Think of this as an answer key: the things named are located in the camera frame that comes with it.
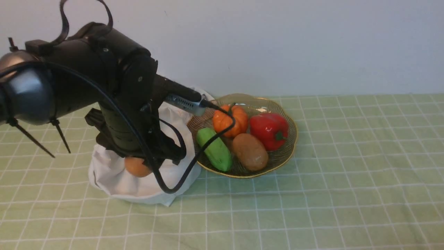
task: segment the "fruit basket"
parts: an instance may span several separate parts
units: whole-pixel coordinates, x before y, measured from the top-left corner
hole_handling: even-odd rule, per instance
[[[236,103],[236,105],[242,106],[245,112],[248,114],[248,117],[252,117],[254,115],[258,115],[260,113],[277,113],[283,116],[288,124],[288,136],[285,141],[285,144],[281,146],[276,151],[268,152],[268,162],[265,168],[258,171],[250,171],[235,157],[233,153],[231,153],[233,164],[231,169],[227,172],[223,172],[213,167],[213,165],[208,160],[205,154],[201,154],[198,159],[198,164],[205,168],[208,171],[213,173],[217,173],[220,175],[232,177],[232,178],[253,178],[263,174],[266,174],[270,171],[273,171],[281,166],[283,166],[288,160],[290,160],[294,154],[296,149],[296,142],[298,139],[298,130],[296,123],[285,113],[284,109],[276,102],[264,98],[253,97],[246,94],[230,94],[223,96],[219,99],[213,100],[213,103],[222,106],[222,105],[230,105],[232,103]],[[194,148],[196,152],[200,150],[199,145],[197,144],[196,134],[202,128],[208,127],[213,128],[213,118],[214,110],[207,109],[206,112],[200,116],[193,116],[192,119],[188,122],[187,126],[193,134],[194,140]],[[232,140],[222,137],[224,143],[230,148],[230,143]]]

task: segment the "white bag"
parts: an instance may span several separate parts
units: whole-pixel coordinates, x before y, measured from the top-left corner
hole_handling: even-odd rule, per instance
[[[207,92],[196,87],[192,89],[204,94],[208,100],[213,100],[212,96]],[[159,117],[177,128],[186,145],[186,156],[180,161],[179,165],[174,165],[171,160],[165,160],[160,167],[160,173],[166,185],[169,188],[173,188],[195,156],[193,138],[186,126],[192,115],[170,104],[163,103],[159,108]],[[179,141],[171,128],[160,123],[160,129],[179,145]],[[143,178],[135,177],[125,170],[122,157],[118,156],[114,151],[95,145],[88,177],[91,185],[103,190],[112,197],[130,202],[169,206],[176,196],[184,193],[193,184],[200,171],[201,167],[196,164],[179,191],[174,194],[166,194],[160,189],[152,173]]]

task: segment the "green checkered tablecloth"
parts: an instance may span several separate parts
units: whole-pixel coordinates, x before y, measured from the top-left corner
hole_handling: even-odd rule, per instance
[[[277,171],[202,171],[171,207],[88,184],[96,130],[79,110],[50,126],[0,127],[0,249],[444,249],[444,94],[277,97],[300,130]]]

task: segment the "green cucumber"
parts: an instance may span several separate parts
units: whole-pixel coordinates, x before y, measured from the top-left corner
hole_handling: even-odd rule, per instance
[[[196,135],[197,143],[202,147],[214,135],[216,135],[216,132],[213,129],[200,129]],[[223,172],[230,170],[231,164],[233,163],[230,150],[225,146],[221,138],[217,138],[212,142],[204,152],[213,167]]]

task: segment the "gold rim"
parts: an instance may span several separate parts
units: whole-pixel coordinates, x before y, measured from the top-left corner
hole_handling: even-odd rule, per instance
[[[277,106],[279,106],[279,107],[282,109],[282,111],[284,112],[284,114],[285,114],[286,116],[288,116],[288,117],[291,118],[291,116],[288,115],[288,113],[285,111],[285,109],[284,109],[279,103],[277,103],[277,102],[275,102],[275,101],[273,101],[273,100],[267,99],[267,98],[263,98],[263,97],[253,97],[253,98],[254,98],[254,99],[262,99],[262,100],[266,100],[266,101],[270,101],[270,102],[275,103]],[[213,172],[213,173],[216,173],[216,174],[220,174],[220,175],[223,175],[223,176],[227,176],[227,177],[231,177],[231,178],[236,178],[236,179],[250,179],[250,178],[258,177],[258,176],[264,175],[264,174],[266,174],[266,173],[269,173],[269,172],[271,172],[271,171],[274,171],[274,170],[276,170],[276,169],[282,167],[283,165],[285,165],[285,164],[286,164],[286,163],[287,163],[287,162],[293,157],[294,152],[296,151],[296,143],[297,143],[297,141],[299,140],[299,128],[297,127],[297,123],[296,123],[293,119],[290,119],[290,120],[291,120],[291,122],[294,124],[294,126],[295,126],[295,128],[296,128],[296,139],[295,139],[295,141],[294,141],[293,151],[291,152],[290,156],[289,156],[289,157],[288,157],[283,163],[281,163],[280,165],[278,165],[278,166],[276,166],[276,167],[274,167],[274,168],[272,168],[272,169],[269,169],[269,170],[267,170],[267,171],[265,171],[265,172],[258,173],[258,174],[255,174],[255,175],[249,175],[249,176],[235,176],[235,175],[230,175],[230,174],[226,174],[226,173],[217,172],[217,171],[214,171],[214,170],[212,170],[212,169],[210,169],[210,168],[207,168],[205,165],[203,165],[201,162],[199,162],[199,160],[197,161],[197,163],[198,163],[202,168],[204,168],[204,169],[206,169],[206,170],[208,170],[208,171],[210,171],[210,172]]]

